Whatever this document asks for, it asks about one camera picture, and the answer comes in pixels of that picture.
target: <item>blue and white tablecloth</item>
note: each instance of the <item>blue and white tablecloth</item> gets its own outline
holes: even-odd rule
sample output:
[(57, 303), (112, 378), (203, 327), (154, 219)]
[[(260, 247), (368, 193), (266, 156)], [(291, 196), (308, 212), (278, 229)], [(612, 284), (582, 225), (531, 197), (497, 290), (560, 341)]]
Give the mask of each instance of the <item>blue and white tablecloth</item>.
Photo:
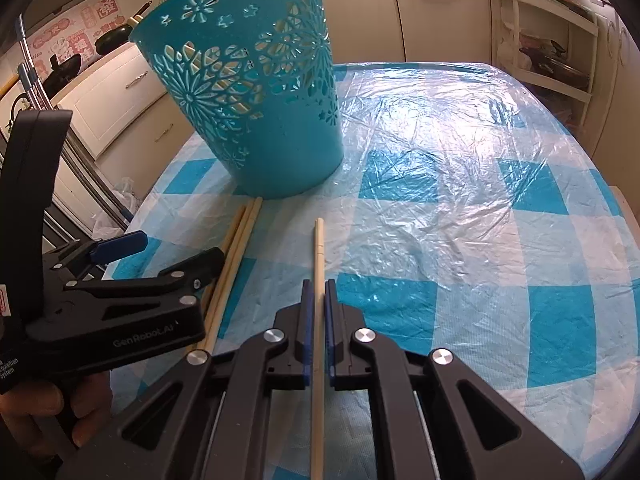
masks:
[[(299, 300), (314, 219), (324, 217), (326, 274), (341, 301), (405, 349), (452, 349), (592, 478), (640, 410), (640, 252), (602, 177), (495, 68), (335, 73), (343, 164), (308, 193), (264, 203), (216, 351)], [(245, 201), (194, 134), (129, 228), (149, 235), (148, 248), (107, 275), (153, 276), (215, 246)], [(114, 408), (181, 353), (115, 370)], [(308, 393), (278, 393), (265, 478), (305, 478)], [(328, 391), (326, 402), (326, 478), (375, 478), (366, 393)]]

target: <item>drawer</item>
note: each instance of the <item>drawer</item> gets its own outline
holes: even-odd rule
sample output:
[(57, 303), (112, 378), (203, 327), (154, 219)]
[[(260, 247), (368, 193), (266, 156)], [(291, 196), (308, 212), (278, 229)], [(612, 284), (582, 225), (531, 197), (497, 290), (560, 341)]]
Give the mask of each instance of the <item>drawer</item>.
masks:
[(142, 199), (193, 132), (191, 123), (167, 94), (126, 128), (96, 164), (113, 184), (131, 177), (133, 192)]
[(60, 100), (71, 127), (97, 158), (166, 89), (136, 46), (89, 74)]

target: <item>teal trash bin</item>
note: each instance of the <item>teal trash bin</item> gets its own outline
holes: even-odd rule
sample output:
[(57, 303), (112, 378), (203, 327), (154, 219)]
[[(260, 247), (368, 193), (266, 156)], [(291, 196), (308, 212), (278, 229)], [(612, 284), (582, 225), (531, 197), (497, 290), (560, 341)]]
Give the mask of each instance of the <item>teal trash bin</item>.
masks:
[(322, 0), (167, 0), (130, 40), (248, 194), (291, 196), (340, 164)]

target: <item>human hand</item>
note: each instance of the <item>human hand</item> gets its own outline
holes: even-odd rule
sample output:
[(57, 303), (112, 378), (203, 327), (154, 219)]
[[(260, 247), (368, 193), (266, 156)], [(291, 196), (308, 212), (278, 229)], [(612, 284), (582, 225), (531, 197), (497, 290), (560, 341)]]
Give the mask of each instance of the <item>human hand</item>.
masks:
[[(111, 416), (109, 373), (82, 378), (70, 398), (71, 409), (79, 419), (72, 431), (76, 446), (83, 446)], [(0, 415), (15, 441), (33, 456), (55, 454), (31, 416), (53, 416), (62, 411), (62, 392), (45, 381), (18, 384), (0, 396)]]

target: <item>clear plastic table cover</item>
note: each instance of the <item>clear plastic table cover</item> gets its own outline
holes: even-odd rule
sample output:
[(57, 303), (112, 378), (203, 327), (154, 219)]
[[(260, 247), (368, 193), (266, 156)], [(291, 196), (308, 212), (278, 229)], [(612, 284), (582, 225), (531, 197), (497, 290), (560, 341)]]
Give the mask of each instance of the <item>clear plastic table cover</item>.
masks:
[[(526, 88), (480, 64), (335, 67), (345, 157), (321, 186), (266, 201), (216, 352), (271, 326), (312, 277), (314, 219), (342, 302), (403, 348), (454, 351), (592, 478), (639, 411), (640, 253), (604, 180)], [(129, 230), (152, 276), (220, 243), (246, 201), (194, 134)], [(112, 373), (114, 410), (182, 354)], [(267, 479), (308, 475), (308, 392), (277, 392)], [(365, 392), (327, 392), (326, 478), (374, 478)]]

